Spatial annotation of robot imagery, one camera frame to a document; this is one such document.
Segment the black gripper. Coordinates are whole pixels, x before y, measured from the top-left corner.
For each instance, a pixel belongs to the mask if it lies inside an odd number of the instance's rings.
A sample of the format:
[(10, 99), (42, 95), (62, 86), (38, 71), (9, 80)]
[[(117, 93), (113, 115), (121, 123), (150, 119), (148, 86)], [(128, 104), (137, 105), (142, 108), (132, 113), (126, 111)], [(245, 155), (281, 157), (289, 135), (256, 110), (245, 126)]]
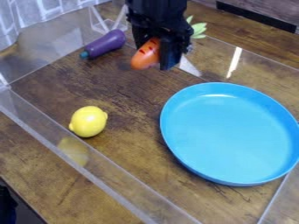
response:
[(160, 39), (160, 69), (169, 70), (188, 52), (193, 29), (184, 18), (186, 0), (125, 0), (126, 21), (132, 25), (134, 46), (150, 37)]

